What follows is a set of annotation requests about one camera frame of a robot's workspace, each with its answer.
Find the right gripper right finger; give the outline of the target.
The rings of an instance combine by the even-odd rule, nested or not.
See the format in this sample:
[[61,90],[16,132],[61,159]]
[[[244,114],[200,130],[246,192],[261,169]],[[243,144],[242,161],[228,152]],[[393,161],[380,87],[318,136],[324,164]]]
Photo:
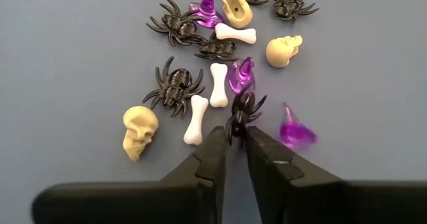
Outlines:
[[262,223],[426,224],[426,182],[347,180],[257,127],[246,140]]

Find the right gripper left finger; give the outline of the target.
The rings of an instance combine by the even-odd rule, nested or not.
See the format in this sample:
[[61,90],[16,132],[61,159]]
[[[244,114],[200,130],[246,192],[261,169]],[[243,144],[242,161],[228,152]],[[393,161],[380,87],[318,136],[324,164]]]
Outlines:
[[62,183],[34,198],[35,223],[221,223],[226,130],[202,144],[158,181]]

